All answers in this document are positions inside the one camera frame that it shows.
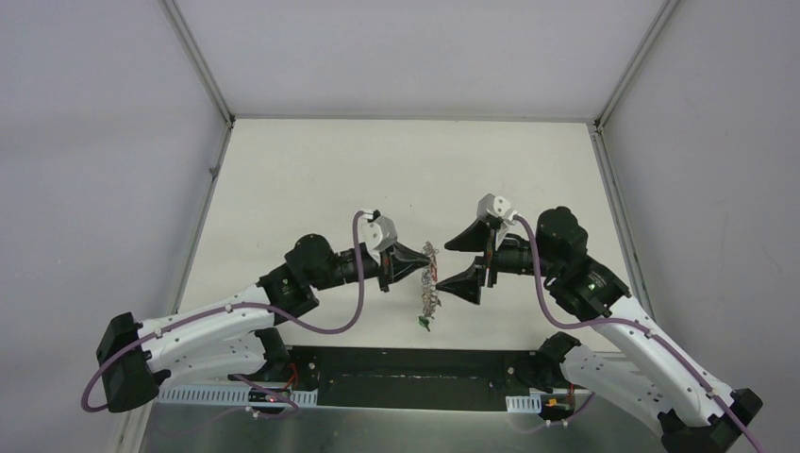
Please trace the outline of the metal disc keyring holder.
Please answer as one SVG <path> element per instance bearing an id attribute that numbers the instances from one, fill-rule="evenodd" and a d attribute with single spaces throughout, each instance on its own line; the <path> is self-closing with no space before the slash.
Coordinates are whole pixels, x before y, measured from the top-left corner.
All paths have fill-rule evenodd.
<path id="1" fill-rule="evenodd" d="M 435 320 L 435 313 L 437 308 L 442 305 L 439 297 L 439 291 L 436 289 L 438 283 L 438 262 L 437 256 L 439 250 L 431 243 L 425 242 L 422 253 L 430 257 L 430 265 L 425 268 L 421 276 L 421 301 L 422 301 L 422 314 L 431 319 L 431 323 Z"/>

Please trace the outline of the key with green tag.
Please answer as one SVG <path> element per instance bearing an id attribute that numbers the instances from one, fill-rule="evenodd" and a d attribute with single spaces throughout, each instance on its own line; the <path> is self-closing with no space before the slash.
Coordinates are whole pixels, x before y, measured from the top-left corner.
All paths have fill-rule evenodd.
<path id="1" fill-rule="evenodd" d="M 428 317 L 425 317 L 425 316 L 419 316 L 419 317 L 418 317 L 418 323 L 419 323 L 419 325 L 420 325 L 422 328 L 424 328 L 426 331 L 428 331 L 428 332 L 430 332 L 430 331 L 431 331 L 431 329 L 430 329 L 430 322 L 431 322 L 431 319 L 430 319 L 430 318 L 428 318 Z"/>

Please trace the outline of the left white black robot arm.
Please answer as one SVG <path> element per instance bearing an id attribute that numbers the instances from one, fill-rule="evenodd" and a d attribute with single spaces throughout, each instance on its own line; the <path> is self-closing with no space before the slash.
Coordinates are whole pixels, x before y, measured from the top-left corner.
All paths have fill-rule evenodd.
<path id="1" fill-rule="evenodd" d="M 240 292 L 205 309 L 138 320 L 128 311 L 113 317 L 97 346 L 98 370 L 81 396 L 84 411 L 94 411 L 89 396 L 100 383 L 102 410 L 137 409 L 175 385 L 234 375 L 281 379 L 288 357 L 276 330 L 290 321 L 324 335 L 343 327 L 316 327 L 302 316 L 316 309 L 317 292 L 377 280 L 381 291 L 425 269 L 428 256 L 396 241 L 371 252 L 366 243 L 336 252 L 318 234 L 298 239 L 282 265 Z"/>

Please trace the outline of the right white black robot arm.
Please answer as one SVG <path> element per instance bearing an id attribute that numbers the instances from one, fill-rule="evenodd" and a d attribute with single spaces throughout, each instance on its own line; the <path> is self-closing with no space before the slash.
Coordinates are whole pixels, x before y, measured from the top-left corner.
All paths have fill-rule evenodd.
<path id="1" fill-rule="evenodd" d="M 750 423 L 762 400 L 703 368 L 658 326 L 627 285 L 588 252 L 589 235 L 565 207 L 529 224 L 514 209 L 482 208 L 445 244 L 473 264 L 438 284 L 478 304 L 501 274 L 531 276 L 537 301 L 572 316 L 534 356 L 539 387 L 584 388 L 650 428 L 669 452 L 726 452 L 739 439 L 762 445 Z"/>

